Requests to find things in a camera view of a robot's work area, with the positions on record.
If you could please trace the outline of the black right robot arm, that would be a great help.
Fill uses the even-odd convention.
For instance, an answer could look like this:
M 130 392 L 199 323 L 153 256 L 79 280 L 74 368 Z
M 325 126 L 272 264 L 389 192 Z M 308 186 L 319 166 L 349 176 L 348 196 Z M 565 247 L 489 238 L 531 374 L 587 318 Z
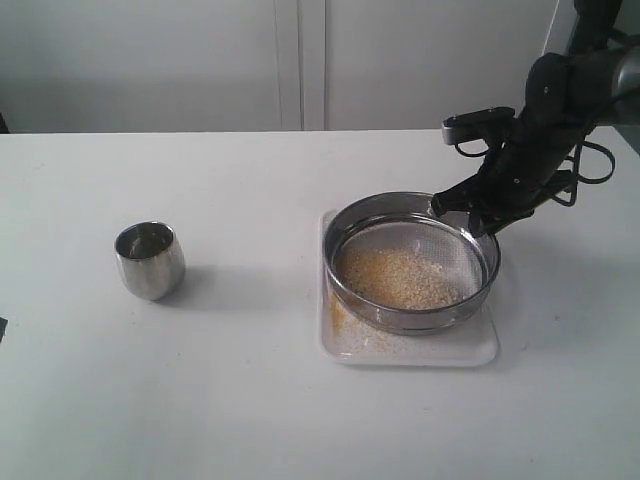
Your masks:
M 617 1 L 574 7 L 590 44 L 541 56 L 529 71 L 522 111 L 491 107 L 443 121 L 446 144 L 482 140 L 486 149 L 476 174 L 433 196 L 436 216 L 466 212 L 473 236 L 495 234 L 549 200 L 573 206 L 581 184 L 608 181 L 581 174 L 581 153 L 590 148 L 611 158 L 587 136 L 599 125 L 638 124 L 639 38 L 616 28 Z

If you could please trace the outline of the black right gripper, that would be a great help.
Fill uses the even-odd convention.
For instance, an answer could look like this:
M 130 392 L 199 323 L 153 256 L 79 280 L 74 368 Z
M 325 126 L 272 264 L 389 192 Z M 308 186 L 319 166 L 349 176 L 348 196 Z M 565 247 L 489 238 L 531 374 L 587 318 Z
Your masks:
M 495 235 L 570 190 L 570 171 L 560 168 L 569 152 L 568 127 L 519 124 L 488 169 L 434 194 L 430 209 L 435 216 L 469 213 L 474 238 Z

